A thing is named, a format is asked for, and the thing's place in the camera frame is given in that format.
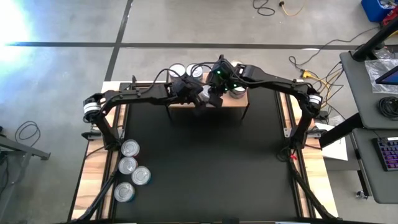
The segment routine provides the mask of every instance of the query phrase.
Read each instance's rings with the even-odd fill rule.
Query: black mat
[[[196,117],[191,109],[130,106],[126,139],[141,146],[137,161],[152,172],[136,197],[117,203],[115,218],[129,222],[292,220],[296,217],[286,163],[275,158],[283,135],[275,93],[252,90],[243,110],[212,109]],[[119,182],[131,183],[129,175]]]

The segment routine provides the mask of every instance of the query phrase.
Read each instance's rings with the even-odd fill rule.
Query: wooden board
[[[104,82],[102,92],[106,90],[119,90],[121,82]],[[289,112],[287,110],[287,103],[285,96],[281,94],[282,106],[284,111],[285,122],[287,127],[291,127],[289,120]],[[301,117],[301,110],[297,100],[294,97],[292,99],[292,107],[296,123],[298,123]],[[118,126],[123,124],[125,106],[121,108],[121,114],[119,115]],[[114,110],[107,115],[106,119],[110,124],[113,123]],[[315,139],[308,139],[307,144],[315,147],[320,147],[319,142]],[[103,146],[102,140],[92,141],[88,145],[87,153]],[[116,153],[113,153],[113,164],[114,167],[116,162]],[[325,163],[323,161],[322,152],[319,149],[313,149],[311,147],[305,147],[303,149],[303,156],[305,162],[305,168],[307,170],[308,181],[310,182],[310,188],[313,193],[317,196],[319,201],[325,206],[325,208],[334,216],[338,216],[333,193],[331,191],[328,174],[326,171]],[[92,154],[84,163],[83,172],[78,186],[78,193],[73,208],[72,219],[78,218],[82,215],[86,208],[92,203],[98,192],[100,191],[101,182],[103,178],[103,172],[106,161],[106,151],[101,150]],[[303,207],[303,212],[308,217],[308,208],[305,195],[301,189],[299,189],[300,200]],[[111,192],[109,191],[105,198],[103,218],[108,217],[109,203],[111,201]]]
[[[207,73],[204,73],[203,80],[206,80],[206,77],[207,77]],[[221,99],[223,99],[223,107],[245,108],[249,103],[247,92],[240,99],[232,98],[229,95],[229,92],[227,92],[223,96],[221,96]],[[195,107],[195,105],[193,103],[184,103],[184,104],[175,103],[175,104],[170,105],[169,107],[170,108],[193,108],[193,107]]]

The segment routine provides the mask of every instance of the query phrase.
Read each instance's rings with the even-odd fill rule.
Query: blue bin
[[[392,8],[384,9],[380,0],[362,0],[362,7],[371,22],[381,22]]]

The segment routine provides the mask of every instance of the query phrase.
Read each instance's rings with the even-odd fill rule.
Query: gray floor
[[[127,0],[11,1],[0,2],[3,41],[114,42]],[[297,17],[276,9],[262,17],[244,0],[134,0],[123,42],[325,44],[349,40],[376,27],[367,20],[360,0],[308,0]],[[287,2],[296,11],[301,1]],[[358,37],[352,45],[368,40],[376,30]],[[388,43],[396,44],[393,37]],[[8,221],[55,223],[67,219],[87,142],[80,136],[89,126],[82,122],[82,101],[101,90],[112,48],[0,47],[0,124],[8,136],[27,120],[42,130],[37,148],[51,152],[49,161],[36,158],[17,189],[7,211]],[[325,76],[339,61],[342,50],[324,50],[303,68]],[[162,68],[180,62],[216,60],[219,54],[257,65],[285,78],[298,78],[288,61],[303,62],[314,50],[247,49],[140,49],[121,48],[112,80],[152,80]],[[352,94],[345,87],[331,100],[344,116],[356,112]],[[352,172],[330,172],[340,216],[347,220],[397,223],[396,205],[357,200],[359,180]]]

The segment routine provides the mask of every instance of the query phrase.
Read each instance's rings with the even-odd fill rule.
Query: keyboard
[[[398,170],[398,137],[375,138],[373,144],[383,169],[385,171]]]

